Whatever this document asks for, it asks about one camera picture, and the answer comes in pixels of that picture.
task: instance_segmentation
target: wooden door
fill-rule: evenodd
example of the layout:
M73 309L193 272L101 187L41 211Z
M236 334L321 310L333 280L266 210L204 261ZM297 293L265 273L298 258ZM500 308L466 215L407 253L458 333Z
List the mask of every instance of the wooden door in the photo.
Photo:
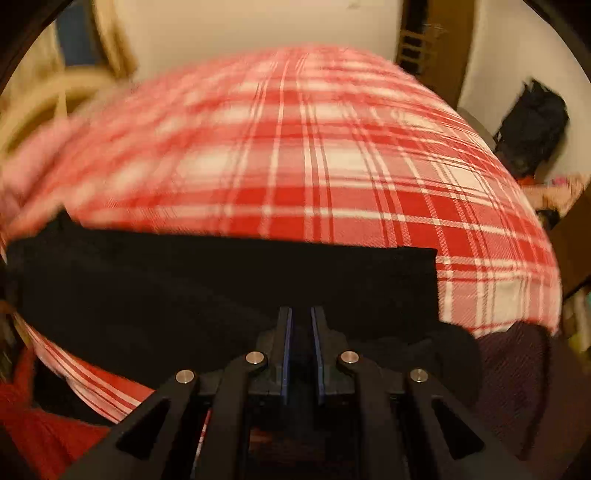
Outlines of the wooden door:
M405 12L413 2L405 0ZM406 30L403 19L398 63L415 62L417 78L454 108L466 74L474 12L475 0L428 0L422 32Z

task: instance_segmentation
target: black fabric strap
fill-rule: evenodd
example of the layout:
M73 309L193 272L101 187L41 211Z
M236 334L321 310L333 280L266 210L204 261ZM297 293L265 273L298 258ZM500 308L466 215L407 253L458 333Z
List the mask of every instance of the black fabric strap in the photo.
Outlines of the black fabric strap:
M254 347L280 306L324 306L349 338L438 325L436 251L97 231L63 212L7 252L13 301L49 340L157 388Z

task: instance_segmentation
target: dark red fabric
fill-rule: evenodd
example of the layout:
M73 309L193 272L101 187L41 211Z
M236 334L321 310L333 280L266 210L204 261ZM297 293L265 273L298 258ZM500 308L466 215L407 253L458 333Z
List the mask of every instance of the dark red fabric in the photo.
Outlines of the dark red fabric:
M25 350L12 384L0 384L0 423L42 480L57 480L109 432L31 408L35 353Z

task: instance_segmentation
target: maroon fabric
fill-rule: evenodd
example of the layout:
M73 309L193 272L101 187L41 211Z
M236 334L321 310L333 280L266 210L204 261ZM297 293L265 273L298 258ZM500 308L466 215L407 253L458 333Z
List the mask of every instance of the maroon fabric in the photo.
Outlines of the maroon fabric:
M518 322L478 340L483 383L475 411L511 453L524 459L544 408L548 334Z
M562 338L516 323L478 339L475 413L539 480L557 480L591 434L591 379Z

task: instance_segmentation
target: red and white plaid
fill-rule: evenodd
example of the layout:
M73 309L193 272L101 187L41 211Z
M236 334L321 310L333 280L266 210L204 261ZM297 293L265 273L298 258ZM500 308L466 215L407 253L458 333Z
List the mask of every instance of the red and white plaid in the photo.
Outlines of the red and white plaid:
M511 176L437 95L348 48L265 51L138 86L60 148L8 235L61 205L93 228L437 248L441 320L475 335L558 323L552 247ZM105 416L143 399L33 337Z

